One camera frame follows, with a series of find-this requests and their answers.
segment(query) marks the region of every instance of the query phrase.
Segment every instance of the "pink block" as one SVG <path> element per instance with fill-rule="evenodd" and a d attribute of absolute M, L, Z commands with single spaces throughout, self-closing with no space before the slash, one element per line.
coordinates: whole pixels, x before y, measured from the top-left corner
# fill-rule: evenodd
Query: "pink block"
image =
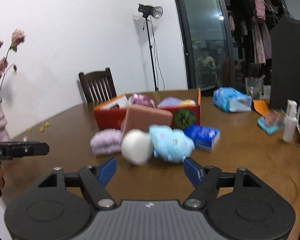
<path fill-rule="evenodd" d="M 167 110 L 131 105 L 127 109 L 123 135 L 133 129 L 148 132 L 149 126 L 152 124 L 170 126 L 172 118 L 173 114 Z"/>

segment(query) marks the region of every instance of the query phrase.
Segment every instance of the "orange card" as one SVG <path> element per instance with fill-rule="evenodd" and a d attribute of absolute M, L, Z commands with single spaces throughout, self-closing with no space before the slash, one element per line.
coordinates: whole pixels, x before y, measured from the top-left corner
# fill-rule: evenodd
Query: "orange card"
<path fill-rule="evenodd" d="M 269 107 L 264 100 L 253 100 L 254 109 L 261 115 L 266 115 L 269 112 Z"/>

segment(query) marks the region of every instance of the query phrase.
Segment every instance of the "dark wooden chair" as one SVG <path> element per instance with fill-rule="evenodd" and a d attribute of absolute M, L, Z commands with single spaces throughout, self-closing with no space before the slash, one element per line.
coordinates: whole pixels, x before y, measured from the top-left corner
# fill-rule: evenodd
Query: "dark wooden chair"
<path fill-rule="evenodd" d="M 79 73 L 79 80 L 87 103 L 102 103 L 117 96 L 110 68 L 105 71 Z"/>

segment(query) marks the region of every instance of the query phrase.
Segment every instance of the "studio light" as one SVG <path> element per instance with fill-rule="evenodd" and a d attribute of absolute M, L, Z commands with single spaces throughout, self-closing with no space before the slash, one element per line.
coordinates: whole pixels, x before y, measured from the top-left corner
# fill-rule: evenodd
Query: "studio light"
<path fill-rule="evenodd" d="M 152 64 L 152 72 L 153 72 L 153 79 L 154 79 L 154 90 L 158 91 L 159 88 L 157 87 L 157 82 L 155 80 L 154 63 L 153 63 L 153 55 L 152 55 L 152 46 L 151 46 L 150 34 L 149 34 L 149 26 L 148 26 L 148 17 L 152 16 L 154 19 L 159 19 L 162 16 L 162 14 L 163 14 L 163 9 L 162 9 L 161 6 L 154 7 L 154 6 L 151 6 L 151 5 L 143 5 L 143 4 L 139 3 L 138 11 L 141 12 L 142 13 L 142 17 L 146 19 L 148 41 L 149 41 L 149 49 L 150 49 L 151 64 Z"/>
<path fill-rule="evenodd" d="M 151 6 L 151 5 L 143 5 L 139 3 L 139 12 L 143 13 L 143 18 L 147 19 L 149 15 L 151 15 L 154 19 L 159 19 L 163 14 L 163 9 L 161 6 Z"/>

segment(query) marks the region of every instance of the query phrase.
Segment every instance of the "orange box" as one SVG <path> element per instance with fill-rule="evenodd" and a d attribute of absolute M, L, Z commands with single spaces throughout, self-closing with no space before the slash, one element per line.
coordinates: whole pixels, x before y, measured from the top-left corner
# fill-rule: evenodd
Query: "orange box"
<path fill-rule="evenodd" d="M 175 114 L 180 109 L 188 109 L 189 111 L 194 112 L 194 115 L 196 117 L 196 124 L 200 125 L 200 105 L 201 105 L 200 89 L 167 90 L 167 91 L 159 91 L 159 92 L 143 92 L 139 94 L 143 94 L 151 98 L 154 101 L 154 104 L 156 106 L 167 97 L 175 97 L 181 100 L 186 100 L 186 99 L 194 100 L 197 103 L 196 106 L 163 107 L 160 109 L 168 110 L 173 114 Z M 113 103 L 113 101 L 123 96 L 126 96 L 129 99 L 129 97 L 132 96 L 132 94 L 125 94 L 125 95 L 118 96 L 117 98 L 113 98 L 110 101 L 102 103 L 94 108 L 93 113 L 100 130 L 110 129 L 110 128 L 120 130 L 122 121 L 125 119 L 127 109 L 126 108 L 101 109 L 101 108 L 103 106 L 106 106 L 107 104 Z M 172 122 L 171 127 L 176 128 L 174 122 Z"/>

